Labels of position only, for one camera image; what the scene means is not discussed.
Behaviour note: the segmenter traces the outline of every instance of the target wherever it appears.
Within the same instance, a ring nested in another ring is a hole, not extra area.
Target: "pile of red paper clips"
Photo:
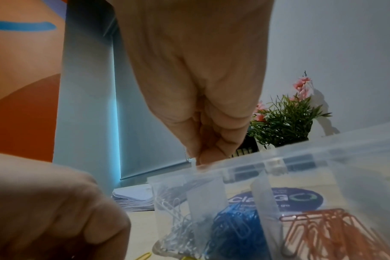
[[[381,236],[343,209],[304,212],[279,220],[290,224],[281,246],[286,258],[390,260],[390,247]]]

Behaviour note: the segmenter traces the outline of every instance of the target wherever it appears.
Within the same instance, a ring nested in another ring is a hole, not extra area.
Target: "purple painted shape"
[[[66,18],[66,3],[61,0],[42,0],[49,8],[51,8],[63,20]]]

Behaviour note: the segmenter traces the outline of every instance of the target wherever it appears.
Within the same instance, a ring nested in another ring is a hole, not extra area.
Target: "blue oval label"
[[[272,188],[272,192],[281,212],[316,210],[324,202],[319,193],[300,188]],[[251,191],[233,196],[228,201],[229,204],[242,203],[242,206],[256,208]]]

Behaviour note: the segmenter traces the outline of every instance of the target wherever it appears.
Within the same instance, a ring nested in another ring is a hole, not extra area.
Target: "pile of blue paper clips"
[[[238,203],[218,213],[204,254],[206,259],[269,260],[257,210]]]

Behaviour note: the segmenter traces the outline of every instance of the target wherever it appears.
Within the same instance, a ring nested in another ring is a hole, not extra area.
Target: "stack of paper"
[[[154,209],[152,188],[149,184],[114,189],[112,198],[126,212]]]

